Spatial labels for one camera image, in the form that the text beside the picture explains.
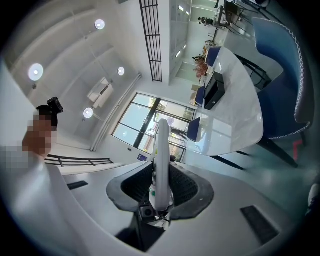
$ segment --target white table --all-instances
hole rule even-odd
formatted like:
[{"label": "white table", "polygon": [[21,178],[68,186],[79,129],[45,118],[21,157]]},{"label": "white table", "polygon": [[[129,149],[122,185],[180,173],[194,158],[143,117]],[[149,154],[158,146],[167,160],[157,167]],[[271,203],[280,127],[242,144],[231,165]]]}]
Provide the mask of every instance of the white table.
[{"label": "white table", "polygon": [[239,59],[222,47],[208,69],[206,85],[213,71],[222,74],[225,95],[211,110],[205,104],[196,112],[200,119],[196,142],[189,140],[187,149],[206,156],[240,151],[258,143],[264,134],[260,102],[255,86]]}]

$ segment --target desk leg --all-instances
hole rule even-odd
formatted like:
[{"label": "desk leg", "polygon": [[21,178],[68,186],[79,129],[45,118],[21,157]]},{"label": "desk leg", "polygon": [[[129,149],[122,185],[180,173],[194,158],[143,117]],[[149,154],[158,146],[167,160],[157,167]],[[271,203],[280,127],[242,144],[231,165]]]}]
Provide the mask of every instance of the desk leg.
[{"label": "desk leg", "polygon": [[276,155],[281,160],[285,161],[287,164],[291,165],[294,168],[298,167],[298,164],[293,160],[293,158],[288,155],[281,147],[279,147],[272,140],[262,137],[262,139],[258,142],[258,145],[269,151],[270,153]]},{"label": "desk leg", "polygon": [[221,163],[224,163],[224,164],[226,164],[226,165],[228,165],[228,166],[231,166],[231,167],[233,167],[233,168],[237,168],[237,169],[239,169],[239,170],[243,170],[243,168],[242,168],[241,166],[239,166],[239,165],[237,165],[237,164],[235,164],[235,163],[233,163],[233,162],[230,162],[229,160],[224,159],[224,158],[222,158],[221,156],[216,155],[216,156],[210,156],[210,157],[213,158],[213,159],[215,159],[215,160],[218,160],[218,161],[221,162]]},{"label": "desk leg", "polygon": [[307,139],[306,139],[306,135],[305,135],[305,132],[304,131],[302,131],[302,132],[300,132],[300,135],[301,135],[301,139],[302,139],[302,144],[303,144],[303,146],[307,146]]},{"label": "desk leg", "polygon": [[249,154],[244,153],[244,152],[241,152],[241,151],[237,151],[236,153],[238,153],[238,154],[240,154],[240,155],[244,155],[244,156],[250,156]]}]

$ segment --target recessed ceiling light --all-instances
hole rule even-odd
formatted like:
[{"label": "recessed ceiling light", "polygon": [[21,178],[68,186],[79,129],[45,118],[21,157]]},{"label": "recessed ceiling light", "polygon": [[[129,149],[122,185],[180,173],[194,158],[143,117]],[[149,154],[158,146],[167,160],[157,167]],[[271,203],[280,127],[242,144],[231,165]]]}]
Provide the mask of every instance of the recessed ceiling light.
[{"label": "recessed ceiling light", "polygon": [[38,81],[44,74],[44,67],[39,64],[33,64],[28,71],[28,76],[32,81]]},{"label": "recessed ceiling light", "polygon": [[125,74],[125,69],[122,66],[118,68],[118,74],[119,76],[123,76]]},{"label": "recessed ceiling light", "polygon": [[106,24],[102,19],[97,19],[94,25],[98,30],[103,30]]},{"label": "recessed ceiling light", "polygon": [[92,108],[87,107],[84,111],[83,111],[83,116],[85,118],[91,118],[94,115],[94,111]]}]

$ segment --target black metal grille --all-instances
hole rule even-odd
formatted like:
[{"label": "black metal grille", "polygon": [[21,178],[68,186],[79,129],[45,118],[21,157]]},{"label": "black metal grille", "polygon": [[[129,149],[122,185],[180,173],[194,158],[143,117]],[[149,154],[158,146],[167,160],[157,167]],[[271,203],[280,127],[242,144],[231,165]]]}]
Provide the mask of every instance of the black metal grille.
[{"label": "black metal grille", "polygon": [[152,81],[162,82],[158,0],[140,0],[140,9]]},{"label": "black metal grille", "polygon": [[45,163],[54,166],[98,166],[113,164],[110,158],[78,158],[48,154]]}]

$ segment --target glass window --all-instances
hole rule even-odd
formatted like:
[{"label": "glass window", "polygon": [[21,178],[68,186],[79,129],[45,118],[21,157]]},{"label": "glass window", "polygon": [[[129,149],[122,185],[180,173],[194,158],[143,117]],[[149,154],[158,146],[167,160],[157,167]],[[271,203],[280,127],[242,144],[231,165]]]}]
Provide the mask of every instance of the glass window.
[{"label": "glass window", "polygon": [[175,156],[175,161],[180,162],[182,158],[182,154],[184,153],[184,150],[180,147],[170,145],[170,144],[169,144],[169,148],[170,148],[170,156]]},{"label": "glass window", "polygon": [[160,119],[165,119],[171,127],[170,155],[175,156],[175,160],[180,162],[185,152],[187,131],[194,112],[192,108],[137,94],[122,116],[113,136],[129,145],[134,145],[141,151],[152,154],[157,125]]},{"label": "glass window", "polygon": [[152,154],[152,152],[154,151],[154,140],[155,139],[153,137],[144,135],[138,149]]},{"label": "glass window", "polygon": [[187,123],[185,121],[181,121],[181,120],[176,119],[176,118],[171,117],[171,116],[167,116],[164,113],[156,112],[155,121],[159,122],[160,119],[167,120],[169,126],[172,127],[172,128],[176,128],[176,129],[178,129],[180,131],[183,131],[183,132],[187,132],[188,131],[189,123]]},{"label": "glass window", "polygon": [[152,106],[155,104],[156,102],[156,98],[150,97],[150,96],[146,96],[146,95],[141,95],[141,94],[137,94],[133,100],[134,103],[152,108]]},{"label": "glass window", "polygon": [[150,108],[148,107],[131,104],[120,123],[140,131],[149,112]]},{"label": "glass window", "polygon": [[161,100],[156,108],[159,111],[169,113],[171,115],[192,121],[194,110],[185,106],[181,106],[172,102]]},{"label": "glass window", "polygon": [[119,123],[113,133],[113,136],[133,146],[138,137],[138,134],[139,132],[137,132],[136,130],[133,130]]}]

